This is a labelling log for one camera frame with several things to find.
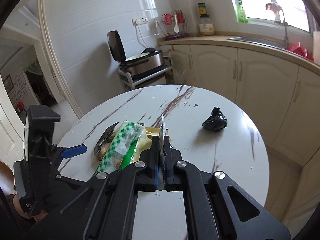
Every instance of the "cabinet door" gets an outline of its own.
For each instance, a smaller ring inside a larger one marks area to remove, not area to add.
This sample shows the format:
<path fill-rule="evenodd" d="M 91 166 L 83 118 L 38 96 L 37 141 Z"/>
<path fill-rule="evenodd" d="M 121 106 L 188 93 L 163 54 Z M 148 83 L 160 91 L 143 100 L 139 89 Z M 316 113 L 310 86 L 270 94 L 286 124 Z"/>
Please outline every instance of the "cabinet door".
<path fill-rule="evenodd" d="M 305 225 L 320 201 L 320 150 L 303 167 L 300 183 L 284 224 L 294 237 Z"/>
<path fill-rule="evenodd" d="M 236 104 L 270 145 L 288 111 L 299 65 L 246 49 L 239 49 L 238 56 Z"/>
<path fill-rule="evenodd" d="M 190 45 L 190 48 L 196 86 L 234 102 L 237 89 L 237 48 L 212 45 Z"/>
<path fill-rule="evenodd" d="M 320 76 L 300 67 L 290 108 L 272 147 L 304 166 L 320 146 Z"/>
<path fill-rule="evenodd" d="M 160 46 L 164 55 L 169 54 L 172 59 L 173 76 L 176 84 L 195 85 L 190 45 Z"/>

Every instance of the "black plastic bag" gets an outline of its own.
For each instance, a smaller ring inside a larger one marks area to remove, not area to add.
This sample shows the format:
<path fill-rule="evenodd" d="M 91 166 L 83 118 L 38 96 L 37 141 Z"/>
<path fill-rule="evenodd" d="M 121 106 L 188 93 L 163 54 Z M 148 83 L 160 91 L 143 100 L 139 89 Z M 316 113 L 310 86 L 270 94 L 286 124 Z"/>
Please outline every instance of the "black plastic bag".
<path fill-rule="evenodd" d="M 205 120 L 202 124 L 203 129 L 218 132 L 223 128 L 227 127 L 228 120 L 221 113 L 220 108 L 214 107 L 211 116 Z"/>

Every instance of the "power cord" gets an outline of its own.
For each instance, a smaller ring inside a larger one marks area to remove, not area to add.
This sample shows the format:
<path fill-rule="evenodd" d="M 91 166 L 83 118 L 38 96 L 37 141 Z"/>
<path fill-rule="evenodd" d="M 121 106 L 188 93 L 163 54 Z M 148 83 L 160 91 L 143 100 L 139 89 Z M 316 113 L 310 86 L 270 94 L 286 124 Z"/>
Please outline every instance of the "power cord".
<path fill-rule="evenodd" d="M 138 27 L 138 30 L 139 30 L 141 39 L 143 40 L 144 44 L 147 46 L 146 48 L 148 48 L 148 45 L 146 44 L 146 42 L 144 41 L 144 39 L 143 39 L 143 37 L 142 37 L 142 34 L 141 34 L 141 31 L 140 31 L 139 25 L 136 25 L 136 27 Z"/>

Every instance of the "round table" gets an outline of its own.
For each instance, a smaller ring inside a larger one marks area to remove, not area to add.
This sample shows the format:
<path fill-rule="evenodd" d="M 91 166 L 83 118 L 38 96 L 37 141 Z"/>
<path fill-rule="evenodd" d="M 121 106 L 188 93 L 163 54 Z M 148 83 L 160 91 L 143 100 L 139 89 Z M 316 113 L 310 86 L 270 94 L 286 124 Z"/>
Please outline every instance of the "round table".
<path fill-rule="evenodd" d="M 220 107 L 228 126 L 220 132 L 202 129 L 213 107 Z M 164 114 L 171 144 L 183 160 L 200 170 L 222 170 L 261 205 L 269 185 L 269 163 L 262 137 L 234 103 L 211 91 L 183 85 L 145 87 L 97 106 L 62 138 L 60 147 L 87 146 L 85 154 L 63 160 L 63 176 L 87 181 L 100 161 L 93 148 L 107 127 L 124 120 L 159 127 Z M 187 234 L 182 192 L 139 192 L 132 239 L 181 239 Z"/>

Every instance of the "blue lever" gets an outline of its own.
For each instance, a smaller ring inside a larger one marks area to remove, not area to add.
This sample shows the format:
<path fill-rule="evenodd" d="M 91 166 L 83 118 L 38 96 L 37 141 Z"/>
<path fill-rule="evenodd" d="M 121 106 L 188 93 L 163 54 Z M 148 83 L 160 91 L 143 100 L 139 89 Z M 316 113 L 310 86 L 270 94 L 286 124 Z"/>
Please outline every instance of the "blue lever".
<path fill-rule="evenodd" d="M 80 154 L 83 154 L 87 151 L 87 147 L 84 144 L 78 145 L 78 146 L 73 146 L 71 148 L 67 148 L 65 149 L 62 154 L 61 157 L 68 159 Z"/>

